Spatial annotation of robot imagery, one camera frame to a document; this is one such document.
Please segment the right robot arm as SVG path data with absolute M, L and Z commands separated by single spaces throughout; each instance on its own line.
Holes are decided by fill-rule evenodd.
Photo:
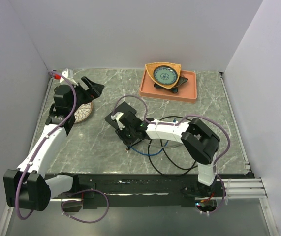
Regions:
M 183 144 L 198 164 L 198 191 L 209 196 L 215 190 L 215 158 L 219 148 L 219 137 L 200 119 L 190 122 L 162 122 L 140 120 L 132 112 L 117 112 L 110 115 L 117 132 L 126 145 L 135 140 L 167 140 Z

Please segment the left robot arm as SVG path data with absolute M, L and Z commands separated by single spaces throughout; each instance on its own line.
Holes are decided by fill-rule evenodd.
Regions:
M 55 87 L 54 102 L 39 140 L 15 170 L 5 172 L 3 182 L 8 206 L 43 211 L 49 201 L 59 194 L 65 193 L 70 198 L 79 194 L 80 184 L 76 174 L 60 173 L 48 180 L 44 177 L 51 159 L 75 123 L 74 113 L 81 105 L 99 98 L 104 90 L 104 85 L 87 77 L 81 80 L 87 89 L 71 80 L 62 81 Z

